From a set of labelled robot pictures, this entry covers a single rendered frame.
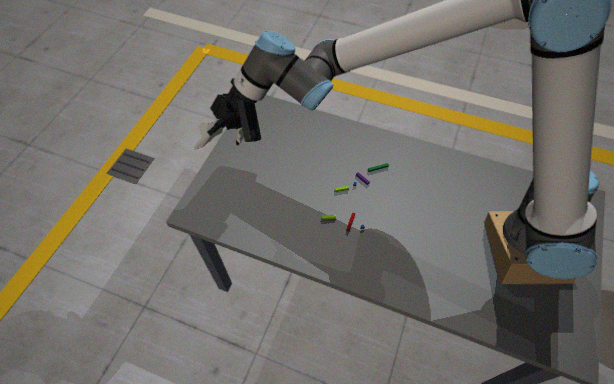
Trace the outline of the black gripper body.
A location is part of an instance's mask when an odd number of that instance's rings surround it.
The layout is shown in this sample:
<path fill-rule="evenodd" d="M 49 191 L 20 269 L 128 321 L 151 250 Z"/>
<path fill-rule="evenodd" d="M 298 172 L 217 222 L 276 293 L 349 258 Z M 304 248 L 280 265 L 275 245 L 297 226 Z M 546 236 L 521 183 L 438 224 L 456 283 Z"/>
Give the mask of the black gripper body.
<path fill-rule="evenodd" d="M 241 94 L 234 85 L 234 79 L 230 81 L 232 84 L 232 88 L 230 89 L 228 94 L 217 95 L 214 100 L 212 106 L 210 107 L 216 119 L 229 117 L 229 121 L 226 124 L 226 128 L 229 129 L 238 129 L 242 128 L 237 100 L 242 99 L 248 103 L 256 103 L 257 101 L 251 100 Z M 236 93 L 235 93 L 235 92 Z M 225 97 L 222 97 L 225 96 Z"/>

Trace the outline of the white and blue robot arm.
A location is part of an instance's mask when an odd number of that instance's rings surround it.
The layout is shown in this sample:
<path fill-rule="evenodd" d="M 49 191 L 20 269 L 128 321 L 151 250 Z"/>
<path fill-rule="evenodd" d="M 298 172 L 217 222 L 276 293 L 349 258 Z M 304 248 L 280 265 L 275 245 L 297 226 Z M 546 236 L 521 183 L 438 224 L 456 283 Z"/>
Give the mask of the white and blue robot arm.
<path fill-rule="evenodd" d="M 590 201 L 599 181 L 590 165 L 611 0 L 531 2 L 530 7 L 530 0 L 445 0 L 345 38 L 325 39 L 305 61 L 294 54 L 288 38 L 265 31 L 234 85 L 260 101 L 274 83 L 315 110 L 337 75 L 514 18 L 528 22 L 533 180 L 519 209 L 506 218 L 503 234 L 535 272 L 580 278 L 595 269 L 597 260 L 597 213 Z"/>

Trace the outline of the purple rod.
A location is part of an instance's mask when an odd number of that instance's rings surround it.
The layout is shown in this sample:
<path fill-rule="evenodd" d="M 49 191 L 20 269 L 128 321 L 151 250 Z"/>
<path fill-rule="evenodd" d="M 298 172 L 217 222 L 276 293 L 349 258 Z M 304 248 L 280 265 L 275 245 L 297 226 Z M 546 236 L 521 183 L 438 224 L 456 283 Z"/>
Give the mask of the purple rod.
<path fill-rule="evenodd" d="M 362 176 L 362 175 L 361 175 L 359 172 L 357 172 L 357 173 L 356 173 L 356 175 L 357 175 L 357 176 L 358 176 L 358 177 L 359 177 L 361 180 L 363 180 L 363 181 L 364 181 L 366 184 L 369 184 L 369 183 L 370 183 L 370 181 L 368 181 L 368 180 L 367 180 L 367 179 L 366 179 L 364 176 Z"/>

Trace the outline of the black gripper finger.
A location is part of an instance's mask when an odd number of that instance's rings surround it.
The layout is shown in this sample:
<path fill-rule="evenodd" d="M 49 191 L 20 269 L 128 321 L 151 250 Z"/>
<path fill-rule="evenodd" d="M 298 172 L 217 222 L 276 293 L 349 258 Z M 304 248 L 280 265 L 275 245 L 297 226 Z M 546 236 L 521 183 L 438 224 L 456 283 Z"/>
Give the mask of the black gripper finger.
<path fill-rule="evenodd" d="M 202 134 L 202 138 L 197 142 L 194 149 L 198 149 L 204 147 L 208 142 L 210 142 L 215 136 L 221 134 L 223 132 L 223 128 L 226 126 L 229 121 L 229 117 L 220 118 L 212 123 L 207 123 L 205 121 L 199 124 L 199 128 Z"/>
<path fill-rule="evenodd" d="M 237 131 L 237 130 L 238 130 L 238 131 Z M 243 135 L 243 130 L 242 130 L 242 128 L 239 128 L 239 129 L 237 129 L 237 130 L 235 129 L 235 131 L 236 131 L 236 133 L 237 133 L 236 145 L 239 145 L 239 144 L 241 143 L 242 139 L 244 138 L 244 135 Z"/>

